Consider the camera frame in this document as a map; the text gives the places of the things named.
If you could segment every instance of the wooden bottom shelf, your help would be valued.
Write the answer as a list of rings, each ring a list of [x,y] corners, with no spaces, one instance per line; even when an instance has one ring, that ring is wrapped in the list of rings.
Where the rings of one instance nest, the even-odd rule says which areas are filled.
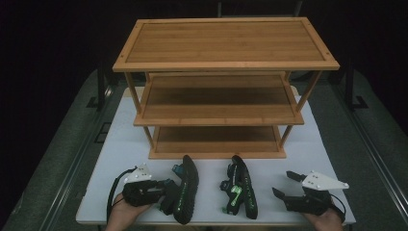
[[[150,159],[282,159],[276,126],[156,127]]]

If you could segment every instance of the wooden top shelf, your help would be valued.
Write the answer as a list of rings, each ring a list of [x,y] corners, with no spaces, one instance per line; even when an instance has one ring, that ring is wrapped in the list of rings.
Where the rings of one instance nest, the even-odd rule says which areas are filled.
[[[151,72],[137,126],[303,124],[283,71]]]
[[[306,17],[138,20],[114,71],[335,70]]]

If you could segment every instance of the black strap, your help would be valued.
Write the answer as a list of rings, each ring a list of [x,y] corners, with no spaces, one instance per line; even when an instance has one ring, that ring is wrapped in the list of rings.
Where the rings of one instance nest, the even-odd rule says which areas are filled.
[[[133,172],[137,167],[133,168],[133,169],[127,169],[125,171],[123,171],[122,173],[120,173],[120,175],[118,177],[116,177],[114,183],[112,184],[111,187],[111,192],[109,192],[109,197],[108,197],[108,204],[106,206],[106,221],[108,222],[109,217],[111,216],[111,212],[112,212],[112,201],[114,199],[114,195],[115,195],[115,191],[116,191],[116,187],[117,184],[119,183],[120,178],[122,178],[122,176],[126,173],[131,173]]]

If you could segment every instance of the gray floor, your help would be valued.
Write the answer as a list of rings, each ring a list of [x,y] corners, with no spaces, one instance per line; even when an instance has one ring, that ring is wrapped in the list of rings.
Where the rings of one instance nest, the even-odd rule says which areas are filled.
[[[306,83],[293,82],[293,85],[302,92]],[[89,100],[97,95],[96,86],[96,73],[92,73],[3,230],[98,230],[96,226],[78,224],[75,215],[103,145],[95,139],[101,130],[109,128],[108,123],[112,122],[127,86],[121,80],[118,86],[109,87],[107,102],[101,112],[87,108]],[[364,76],[356,73],[354,86],[355,94],[366,100],[368,109],[351,113],[339,96],[343,84],[333,87],[324,78],[318,82],[309,100],[333,168],[339,179],[350,185],[350,189],[344,192],[357,219],[352,228],[407,230],[406,220],[388,187],[390,182],[383,179],[384,172],[377,167],[378,160],[372,158],[372,152],[379,155],[395,183],[407,192],[408,138],[372,93]],[[361,121],[362,127],[355,125],[356,120]],[[365,134],[362,137],[359,128],[367,132],[372,142],[364,139]],[[133,228],[152,229],[152,226]]]

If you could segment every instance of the wooden panel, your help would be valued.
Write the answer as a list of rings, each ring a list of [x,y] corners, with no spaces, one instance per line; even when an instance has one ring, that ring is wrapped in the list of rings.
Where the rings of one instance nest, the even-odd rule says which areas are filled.
[[[286,158],[277,143],[277,128],[263,127],[156,127],[150,159]]]
[[[140,20],[114,70],[337,69],[307,18]]]
[[[138,126],[303,124],[285,72],[151,73]]]

